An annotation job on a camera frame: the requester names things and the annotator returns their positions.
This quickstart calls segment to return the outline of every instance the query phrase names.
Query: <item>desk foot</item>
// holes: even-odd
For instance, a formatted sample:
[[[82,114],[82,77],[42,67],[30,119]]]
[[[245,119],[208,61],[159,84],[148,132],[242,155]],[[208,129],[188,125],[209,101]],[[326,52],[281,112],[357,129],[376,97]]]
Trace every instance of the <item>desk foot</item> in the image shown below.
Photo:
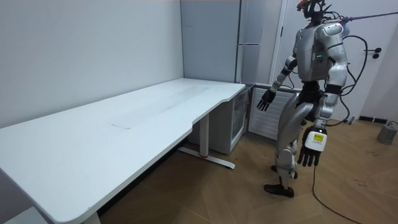
[[[232,162],[224,161],[222,159],[218,159],[218,158],[215,158],[213,156],[207,156],[206,158],[204,158],[204,157],[200,156],[199,152],[196,152],[196,151],[191,150],[191,149],[187,149],[185,147],[181,147],[178,150],[181,151],[181,152],[185,152],[185,153],[188,153],[190,155],[199,157],[201,159],[205,159],[205,160],[210,161],[210,162],[215,162],[215,163],[217,163],[219,165],[222,165],[222,166],[225,166],[225,167],[227,167],[229,169],[235,169],[235,164],[233,164]]]
[[[82,224],[101,224],[100,218],[98,218],[98,214],[94,213],[90,217],[86,219]]]

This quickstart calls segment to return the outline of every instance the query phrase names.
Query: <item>robot leg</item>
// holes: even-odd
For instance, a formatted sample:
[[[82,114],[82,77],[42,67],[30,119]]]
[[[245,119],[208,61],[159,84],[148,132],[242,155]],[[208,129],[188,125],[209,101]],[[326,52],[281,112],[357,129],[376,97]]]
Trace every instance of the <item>robot leg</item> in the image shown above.
[[[297,139],[302,130],[302,121],[311,112],[313,105],[303,103],[291,113],[291,117],[281,116],[282,122],[278,133],[278,143],[275,155],[275,164],[279,174],[280,184],[265,185],[264,190],[270,194],[294,197],[294,191],[289,187],[289,179],[295,175],[297,164],[294,159],[297,150]]]
[[[280,115],[279,119],[279,125],[278,125],[278,139],[280,139],[280,134],[282,134],[282,130],[285,128],[286,123],[288,120],[293,116],[293,113],[295,111],[295,108],[297,106],[297,103],[299,102],[299,94],[295,93],[290,100],[286,103],[284,106],[284,109],[282,110],[282,114]],[[297,152],[297,140],[291,142],[288,146],[291,147],[291,150],[293,151],[293,154],[296,155]],[[275,165],[277,162],[277,155],[278,152],[275,150]],[[276,166],[271,166],[271,170],[274,172],[277,172]],[[292,174],[292,178],[296,179],[297,175]]]

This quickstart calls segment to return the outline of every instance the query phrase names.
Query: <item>power cord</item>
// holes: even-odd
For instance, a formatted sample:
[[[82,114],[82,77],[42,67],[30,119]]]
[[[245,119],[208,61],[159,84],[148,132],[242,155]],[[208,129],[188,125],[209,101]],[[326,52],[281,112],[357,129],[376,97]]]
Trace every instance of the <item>power cord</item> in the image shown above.
[[[315,199],[316,199],[321,205],[323,205],[325,208],[327,208],[329,211],[333,212],[334,214],[339,215],[340,217],[343,217],[343,218],[345,218],[345,219],[347,219],[347,220],[349,220],[349,221],[351,221],[351,222],[353,222],[353,223],[362,224],[362,223],[360,223],[360,222],[357,222],[357,221],[355,221],[355,220],[352,220],[352,219],[350,219],[350,218],[348,218],[348,217],[346,217],[346,216],[344,216],[344,215],[342,215],[342,214],[340,214],[340,213],[334,211],[334,210],[331,209],[329,206],[327,206],[327,205],[325,205],[323,202],[321,202],[321,200],[320,200],[320,199],[317,197],[317,195],[315,194],[315,177],[316,177],[316,170],[317,170],[317,167],[315,166],[315,167],[313,168],[313,184],[312,184],[312,195],[315,197]]]
[[[347,110],[347,117],[346,117],[344,120],[342,120],[342,121],[340,121],[340,122],[338,122],[338,123],[336,123],[336,124],[327,124],[326,126],[328,126],[328,127],[335,127],[335,126],[340,125],[340,124],[342,124],[342,123],[344,123],[344,122],[347,122],[348,118],[351,116],[351,112],[349,111],[348,106],[347,106],[347,105],[344,103],[344,101],[343,101],[343,96],[349,95],[349,94],[354,90],[354,88],[356,87],[356,84],[358,84],[358,81],[359,81],[359,79],[361,78],[361,76],[362,76],[362,74],[363,74],[363,72],[364,72],[364,70],[365,70],[366,63],[368,62],[368,54],[367,54],[367,52],[368,52],[368,50],[369,50],[368,42],[367,42],[364,38],[359,37],[359,36],[357,36],[357,35],[348,35],[348,36],[344,37],[343,40],[345,40],[345,39],[347,39],[347,38],[357,38],[357,39],[362,40],[362,41],[364,42],[364,44],[365,44],[365,50],[366,50],[365,59],[364,59],[364,62],[363,62],[363,66],[362,66],[361,72],[360,72],[359,75],[358,75],[358,78],[355,78],[355,77],[354,77],[354,75],[353,75],[353,74],[351,73],[351,71],[349,70],[349,67],[347,66],[348,74],[353,78],[354,84],[344,87],[344,88],[341,90],[341,93],[340,93],[340,96],[339,96],[339,99],[340,99],[341,103],[343,104],[343,106],[344,106],[344,107],[346,108],[346,110]],[[350,89],[347,93],[344,93],[344,90],[346,90],[346,89],[348,89],[348,88],[351,88],[351,89]]]

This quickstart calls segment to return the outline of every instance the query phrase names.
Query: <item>black cable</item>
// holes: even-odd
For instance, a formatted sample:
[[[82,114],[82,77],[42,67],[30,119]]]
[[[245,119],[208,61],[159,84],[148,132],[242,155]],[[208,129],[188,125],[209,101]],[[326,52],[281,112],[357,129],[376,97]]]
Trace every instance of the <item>black cable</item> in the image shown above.
[[[398,125],[398,123],[396,123],[395,121],[390,121],[390,123],[388,123],[388,126],[391,126],[392,123],[395,123],[396,125]]]
[[[343,217],[343,218],[345,218],[345,219],[347,219],[347,220],[349,220],[349,221],[351,221],[351,222],[353,222],[353,223],[362,224],[362,223],[360,223],[360,222],[357,222],[357,221],[355,221],[355,220],[352,220],[352,219],[350,219],[350,218],[348,218],[348,217],[346,217],[346,216],[344,216],[344,215],[342,215],[342,214],[340,214],[340,213],[334,211],[334,210],[331,209],[329,206],[327,206],[327,205],[325,205],[323,202],[321,202],[321,200],[320,200],[320,199],[317,197],[317,195],[315,194],[315,176],[316,176],[316,170],[317,170],[317,167],[315,166],[315,167],[313,168],[313,184],[312,184],[312,195],[315,197],[315,199],[316,199],[321,205],[323,205],[325,208],[329,209],[329,211],[333,212],[334,214],[339,215],[340,217]]]
[[[287,86],[287,85],[281,85],[281,86],[284,86],[284,87],[287,87],[287,88],[290,88],[291,90],[293,90],[295,88],[295,86],[294,86],[294,83],[292,81],[292,78],[290,77],[290,75],[288,75],[287,77],[289,78],[289,80],[290,80],[291,84],[293,85],[293,87],[290,87],[290,86]]]
[[[365,70],[366,63],[368,62],[368,50],[369,50],[369,48],[368,48],[368,42],[367,42],[365,39],[363,39],[362,37],[359,37],[359,36],[357,36],[357,35],[348,35],[348,36],[344,37],[343,40],[345,40],[345,39],[347,39],[347,38],[350,38],[350,37],[354,37],[354,38],[360,39],[360,40],[362,40],[362,41],[364,42],[364,44],[365,44],[365,51],[366,51],[365,59],[364,59],[364,62],[363,62],[363,66],[362,66],[361,72],[360,72],[359,75],[358,75],[358,78],[355,78],[355,77],[354,77],[354,75],[353,75],[353,74],[351,73],[351,71],[349,70],[349,67],[347,66],[347,71],[348,71],[349,75],[353,78],[354,84],[344,87],[344,88],[341,90],[341,94],[340,94],[340,96],[339,96],[339,99],[340,99],[341,103],[343,104],[343,106],[344,106],[344,107],[346,108],[346,110],[347,110],[347,117],[346,117],[344,120],[340,121],[339,123],[336,123],[336,124],[327,124],[327,125],[326,125],[327,127],[334,127],[334,126],[340,125],[340,124],[344,123],[345,121],[347,121],[348,118],[349,118],[349,116],[351,116],[351,112],[349,111],[348,106],[347,106],[347,105],[344,103],[344,101],[343,101],[343,96],[349,95],[349,94],[354,90],[354,88],[356,87],[356,84],[358,83],[359,79],[361,78],[361,76],[362,76],[362,74],[363,74],[363,72],[364,72],[364,70]],[[346,90],[346,89],[348,89],[348,88],[351,88],[351,89],[350,89],[347,93],[343,93],[344,90]]]
[[[344,37],[343,40],[345,40],[345,39],[347,39],[347,38],[350,38],[350,37],[354,37],[354,38],[357,38],[357,39],[359,39],[359,40],[362,40],[362,41],[364,42],[364,44],[365,44],[365,51],[366,51],[366,53],[365,53],[365,59],[364,59],[364,62],[363,62],[363,66],[362,66],[361,72],[359,73],[357,79],[354,78],[354,75],[351,73],[351,71],[350,71],[349,68],[347,67],[349,75],[350,75],[351,77],[353,77],[353,79],[354,79],[354,84],[344,87],[344,88],[342,89],[342,91],[344,91],[344,90],[346,90],[346,89],[348,89],[348,88],[351,88],[351,89],[349,90],[349,92],[342,94],[342,96],[346,96],[346,95],[350,94],[350,93],[354,90],[356,84],[358,83],[359,79],[361,78],[361,76],[362,76],[362,74],[363,74],[363,72],[364,72],[364,70],[365,70],[366,63],[368,62],[368,50],[369,50],[368,42],[367,42],[364,38],[359,37],[359,36],[357,36],[357,35],[348,35],[348,36]]]
[[[336,123],[336,124],[327,124],[326,127],[335,127],[335,126],[337,126],[337,125],[341,125],[341,124],[343,124],[344,122],[346,122],[346,121],[348,120],[349,116],[351,116],[351,112],[349,111],[348,106],[347,106],[346,103],[344,103],[344,101],[343,101],[343,96],[340,95],[340,96],[339,96],[339,99],[340,99],[341,103],[343,104],[343,106],[344,106],[344,107],[346,108],[346,110],[347,110],[347,117],[346,117],[344,120],[342,120],[342,121],[340,121],[340,122],[338,122],[338,123]]]

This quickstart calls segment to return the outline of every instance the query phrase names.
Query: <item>refrigerator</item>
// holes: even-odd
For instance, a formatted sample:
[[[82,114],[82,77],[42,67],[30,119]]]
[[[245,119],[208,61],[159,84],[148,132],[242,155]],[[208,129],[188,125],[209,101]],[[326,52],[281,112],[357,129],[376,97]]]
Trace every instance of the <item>refrigerator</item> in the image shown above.
[[[181,0],[184,77],[243,83],[245,90],[210,113],[209,147],[230,154],[245,128],[257,79],[265,0]],[[188,140],[198,144],[194,125]]]

